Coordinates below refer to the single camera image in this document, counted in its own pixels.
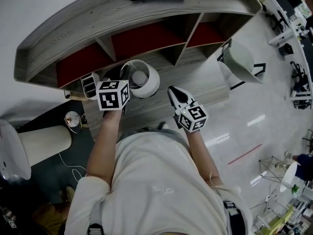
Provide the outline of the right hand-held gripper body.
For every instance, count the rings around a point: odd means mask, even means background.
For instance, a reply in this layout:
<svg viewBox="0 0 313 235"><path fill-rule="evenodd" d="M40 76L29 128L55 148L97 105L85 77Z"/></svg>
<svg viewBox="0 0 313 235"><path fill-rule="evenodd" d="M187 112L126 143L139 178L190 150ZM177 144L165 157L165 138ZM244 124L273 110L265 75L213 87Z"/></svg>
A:
<svg viewBox="0 0 313 235"><path fill-rule="evenodd" d="M203 105L186 106L175 114L174 120L178 128L184 128L192 133L202 129L208 120L208 114Z"/></svg>

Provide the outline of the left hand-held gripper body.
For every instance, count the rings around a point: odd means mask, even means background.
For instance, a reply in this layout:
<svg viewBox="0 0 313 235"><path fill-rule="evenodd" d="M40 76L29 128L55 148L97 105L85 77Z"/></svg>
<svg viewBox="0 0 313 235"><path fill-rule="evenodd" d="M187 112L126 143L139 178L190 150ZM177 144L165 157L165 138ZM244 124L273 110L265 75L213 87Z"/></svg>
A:
<svg viewBox="0 0 313 235"><path fill-rule="evenodd" d="M100 111L122 110L130 99L129 81L100 81L96 95Z"/></svg>

